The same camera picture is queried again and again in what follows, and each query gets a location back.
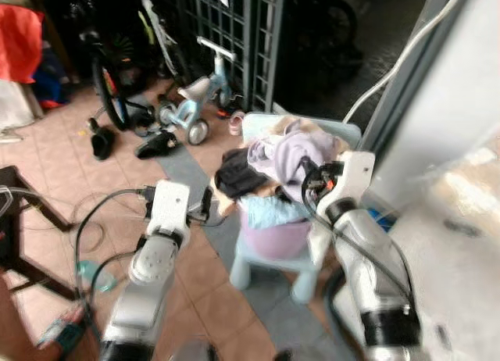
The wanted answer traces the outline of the white washing machine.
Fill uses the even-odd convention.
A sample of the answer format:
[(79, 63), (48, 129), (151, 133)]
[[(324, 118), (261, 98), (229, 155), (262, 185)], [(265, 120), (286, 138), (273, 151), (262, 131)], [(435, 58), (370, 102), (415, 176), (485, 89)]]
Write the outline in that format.
[(460, 0), (437, 28), (370, 193), (400, 209), (391, 236), (407, 258), (431, 361), (500, 361), (496, 243), (477, 221), (488, 186), (467, 156), (498, 131), (499, 0)]

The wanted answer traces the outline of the black garment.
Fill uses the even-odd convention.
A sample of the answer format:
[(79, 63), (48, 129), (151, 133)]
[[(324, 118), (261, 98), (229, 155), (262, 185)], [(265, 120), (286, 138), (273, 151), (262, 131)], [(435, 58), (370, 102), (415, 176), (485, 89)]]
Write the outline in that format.
[(270, 181), (268, 176), (250, 166), (247, 148), (225, 151), (213, 179), (215, 189), (229, 199), (246, 196)]

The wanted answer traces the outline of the lilac garment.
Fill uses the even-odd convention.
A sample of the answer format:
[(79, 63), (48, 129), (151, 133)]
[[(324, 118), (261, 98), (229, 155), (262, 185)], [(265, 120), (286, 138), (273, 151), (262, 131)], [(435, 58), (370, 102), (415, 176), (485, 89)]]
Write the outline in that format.
[(306, 159), (321, 166), (336, 156), (339, 140), (325, 131), (289, 131), (282, 135), (267, 135), (248, 146), (248, 165), (279, 183), (290, 200), (302, 201), (302, 184)]

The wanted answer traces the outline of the beige garment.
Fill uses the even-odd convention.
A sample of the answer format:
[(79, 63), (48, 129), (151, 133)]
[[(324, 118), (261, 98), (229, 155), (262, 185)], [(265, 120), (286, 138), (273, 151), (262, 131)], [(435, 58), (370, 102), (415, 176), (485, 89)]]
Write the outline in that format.
[(352, 149), (344, 138), (333, 135), (331, 132), (323, 130), (319, 124), (298, 116), (282, 116), (268, 129), (268, 132), (273, 135), (286, 135), (293, 132), (324, 132), (330, 134), (333, 138), (335, 156)]

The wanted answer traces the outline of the light blue garment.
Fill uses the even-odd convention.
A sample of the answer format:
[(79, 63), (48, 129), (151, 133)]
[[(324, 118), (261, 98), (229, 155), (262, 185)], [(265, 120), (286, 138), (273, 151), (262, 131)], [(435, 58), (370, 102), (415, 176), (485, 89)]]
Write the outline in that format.
[(299, 202), (288, 201), (278, 196), (259, 197), (246, 195), (237, 201), (252, 229), (265, 229), (309, 218), (309, 211)]

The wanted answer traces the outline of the light blue plastic child chair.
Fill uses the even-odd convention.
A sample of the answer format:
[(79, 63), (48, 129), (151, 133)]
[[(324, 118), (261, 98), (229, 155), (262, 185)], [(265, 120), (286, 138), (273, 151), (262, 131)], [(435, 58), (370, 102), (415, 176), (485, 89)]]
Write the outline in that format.
[[(244, 116), (238, 130), (243, 145), (250, 146), (272, 135), (282, 136), (293, 124), (303, 131), (322, 130), (331, 135), (337, 153), (353, 149), (362, 137), (361, 130), (349, 123), (262, 113)], [(310, 250), (312, 224), (307, 208), (300, 202), (283, 200), (285, 190), (265, 185), (238, 200), (217, 195), (221, 210), (237, 210), (240, 220), (230, 282), (241, 290), (284, 284), (294, 302), (306, 304), (313, 299), (323, 260), (314, 259)]]

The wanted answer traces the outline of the light blue child tricycle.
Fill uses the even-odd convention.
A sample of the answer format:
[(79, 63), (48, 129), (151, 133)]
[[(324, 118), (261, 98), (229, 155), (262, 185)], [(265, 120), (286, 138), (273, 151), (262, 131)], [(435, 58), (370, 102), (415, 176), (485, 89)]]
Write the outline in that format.
[(235, 97), (227, 79), (223, 60), (234, 62), (238, 56), (201, 36), (197, 36), (197, 43), (215, 52), (214, 71), (210, 76), (200, 77), (187, 87), (179, 88), (178, 93), (184, 98), (179, 104), (171, 102), (165, 94), (160, 95), (159, 107), (155, 114), (161, 127), (175, 126), (185, 129), (189, 145), (200, 145), (209, 136), (209, 125), (202, 117), (204, 104), (218, 96), (218, 107), (224, 108)]

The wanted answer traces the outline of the teal plastic item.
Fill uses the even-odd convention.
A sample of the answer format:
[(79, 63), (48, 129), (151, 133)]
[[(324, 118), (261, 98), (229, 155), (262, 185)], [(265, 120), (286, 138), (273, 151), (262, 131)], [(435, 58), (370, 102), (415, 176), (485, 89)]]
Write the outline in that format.
[(99, 263), (93, 260), (82, 260), (75, 264), (77, 278), (86, 290), (110, 291), (118, 284), (112, 266), (115, 262)]

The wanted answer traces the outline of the grey floor mat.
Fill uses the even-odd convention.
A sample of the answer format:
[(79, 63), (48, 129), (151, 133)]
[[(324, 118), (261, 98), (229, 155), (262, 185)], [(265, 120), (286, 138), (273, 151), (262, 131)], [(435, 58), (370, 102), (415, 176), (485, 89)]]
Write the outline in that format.
[[(168, 179), (191, 187), (195, 204), (199, 204), (205, 187), (209, 186), (213, 170), (204, 170), (184, 146), (173, 150), (168, 156), (156, 158)], [(230, 272), (234, 262), (241, 222), (239, 212), (229, 216), (213, 214), (205, 227), (207, 240), (216, 256), (221, 258), (226, 271)], [(264, 267), (251, 268), (251, 280), (244, 290), (237, 291), (248, 300), (257, 319), (268, 331), (270, 340), (279, 350), (300, 345), (316, 347), (328, 360), (353, 361), (353, 351), (339, 335), (329, 334), (320, 318), (305, 305), (292, 298), (292, 282), (278, 270)]]

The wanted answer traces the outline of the black bicycle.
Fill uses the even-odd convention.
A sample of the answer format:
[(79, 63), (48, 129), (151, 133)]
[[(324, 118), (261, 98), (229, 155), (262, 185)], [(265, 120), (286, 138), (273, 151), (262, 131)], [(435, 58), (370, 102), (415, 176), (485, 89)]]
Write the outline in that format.
[(143, 134), (152, 108), (132, 101), (153, 71), (140, 32), (138, 0), (69, 0), (70, 20), (87, 57), (102, 108), (120, 131)]

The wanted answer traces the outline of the dark metal grid gate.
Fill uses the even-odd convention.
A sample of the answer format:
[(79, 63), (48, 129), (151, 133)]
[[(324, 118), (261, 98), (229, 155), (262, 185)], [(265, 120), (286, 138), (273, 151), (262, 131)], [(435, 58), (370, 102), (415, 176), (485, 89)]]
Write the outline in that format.
[(244, 109), (272, 113), (280, 40), (290, 0), (168, 0), (180, 19), (180, 36), (194, 77), (211, 69), (212, 53), (197, 36), (237, 56), (224, 68)]

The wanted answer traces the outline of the blue bag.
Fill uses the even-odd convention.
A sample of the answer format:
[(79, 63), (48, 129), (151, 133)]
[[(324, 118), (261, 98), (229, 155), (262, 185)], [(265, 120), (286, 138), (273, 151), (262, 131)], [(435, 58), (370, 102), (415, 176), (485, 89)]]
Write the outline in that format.
[(43, 42), (41, 61), (33, 76), (34, 96), (43, 109), (54, 109), (70, 102), (66, 89), (69, 78), (52, 47)]

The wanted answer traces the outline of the red cloth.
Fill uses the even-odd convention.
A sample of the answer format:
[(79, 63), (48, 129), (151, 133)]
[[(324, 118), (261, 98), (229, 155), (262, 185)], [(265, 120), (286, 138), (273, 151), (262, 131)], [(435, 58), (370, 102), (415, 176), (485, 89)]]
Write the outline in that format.
[(0, 4), (0, 80), (21, 84), (35, 82), (43, 50), (42, 12)]

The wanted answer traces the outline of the dark wooden stool frame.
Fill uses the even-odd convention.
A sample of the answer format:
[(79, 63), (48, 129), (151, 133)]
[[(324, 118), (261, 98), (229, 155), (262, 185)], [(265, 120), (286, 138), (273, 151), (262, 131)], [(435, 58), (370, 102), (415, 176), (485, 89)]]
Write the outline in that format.
[(15, 286), (14, 292), (40, 285), (72, 302), (77, 298), (73, 287), (25, 254), (22, 215), (29, 209), (38, 211), (59, 231), (73, 229), (74, 224), (43, 199), (15, 166), (0, 168), (0, 270), (11, 270), (27, 279)]

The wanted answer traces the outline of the white bicycle frame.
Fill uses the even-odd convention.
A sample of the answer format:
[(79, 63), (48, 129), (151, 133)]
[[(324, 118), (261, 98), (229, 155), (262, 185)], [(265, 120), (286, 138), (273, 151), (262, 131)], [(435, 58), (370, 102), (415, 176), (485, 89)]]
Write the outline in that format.
[(188, 65), (178, 40), (170, 35), (166, 21), (157, 13), (152, 0), (140, 0), (141, 15), (151, 43), (156, 44), (162, 53), (163, 65), (171, 77), (186, 83), (189, 79)]

